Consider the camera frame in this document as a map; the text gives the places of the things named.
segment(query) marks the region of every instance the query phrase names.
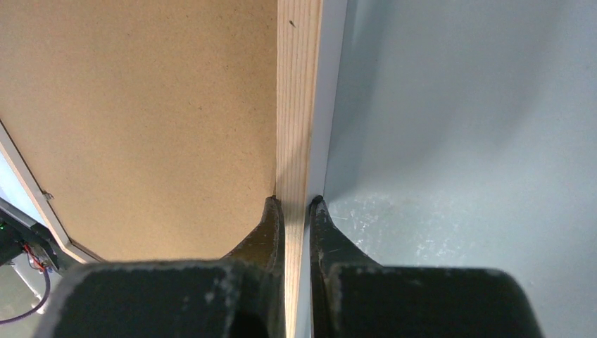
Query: cable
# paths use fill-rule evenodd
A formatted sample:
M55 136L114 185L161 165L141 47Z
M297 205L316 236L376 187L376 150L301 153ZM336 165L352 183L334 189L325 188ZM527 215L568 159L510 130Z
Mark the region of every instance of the cable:
M27 262L29 263L29 266L35 270L43 270L44 266L39 262L39 258L33 254L33 250L31 250L31 247L29 246L29 244L25 244L23 246L23 248L25 248L25 251L27 252ZM37 268L34 268L33 265L31 265L31 262L29 261L29 256L31 256L33 263L35 263L35 265L37 265Z
M44 266L42 266L41 264L39 264L39 267L42 269L42 274L44 274L44 281L46 283L46 291L44 292L44 296L42 297L42 300L39 301L39 303L32 308L31 310L25 312L22 315L18 315L16 317L12 317L9 319L4 319L4 320L0 320L0 325L3 324L9 324L9 323L14 323L18 320L21 320L25 317L28 317L30 315L32 315L33 313L37 312L37 310L39 310L40 308L42 308L42 306L48 301L48 298L50 297L50 289L51 289L51 285L50 285L50 274L48 273L48 270L46 268L44 268Z

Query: white wall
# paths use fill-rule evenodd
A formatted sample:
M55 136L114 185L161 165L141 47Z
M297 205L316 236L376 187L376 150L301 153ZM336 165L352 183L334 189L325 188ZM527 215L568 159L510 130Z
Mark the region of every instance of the white wall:
M512 274L597 335L597 1L350 1L325 198L383 264Z

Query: white edge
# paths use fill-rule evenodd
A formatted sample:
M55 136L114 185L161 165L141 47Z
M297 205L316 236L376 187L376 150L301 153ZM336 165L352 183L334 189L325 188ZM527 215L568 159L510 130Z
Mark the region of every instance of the white edge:
M85 253L83 250L77 248L68 238L66 231L58 221L56 214L52 207L42 194L42 190L37 185L37 181L33 178L33 174L25 164L25 161L18 152L13 140L9 137L4 125L0 123L0 151L6 158L6 161L17 176L19 182L27 192L31 202L39 211L39 214L44 219L46 226L58 242L60 248L81 263L93 263L97 260Z
M323 0L315 110L311 125L307 205L323 195L348 0ZM311 336L310 229L305 226L298 286L296 337Z

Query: wooden board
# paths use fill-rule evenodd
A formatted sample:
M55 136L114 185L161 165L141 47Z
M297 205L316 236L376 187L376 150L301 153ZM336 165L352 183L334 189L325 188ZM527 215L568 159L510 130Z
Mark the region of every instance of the wooden board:
M286 229L288 337L308 330L303 231L307 205L323 194L345 17L346 0L278 1L276 195Z
M73 242L111 261L218 258L257 225L275 183L275 13L0 2L0 120Z

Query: red wire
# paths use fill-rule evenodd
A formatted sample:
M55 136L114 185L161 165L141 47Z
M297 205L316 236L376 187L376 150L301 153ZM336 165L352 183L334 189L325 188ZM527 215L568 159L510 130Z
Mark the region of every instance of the red wire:
M25 244L24 245L25 251L27 252L28 255L31 255L31 259L33 260L33 263L35 263L35 265L37 265L37 267L40 270L46 270L46 268L39 262L39 259L37 259L37 257L35 257L35 255L31 252L31 248L29 247L29 244Z

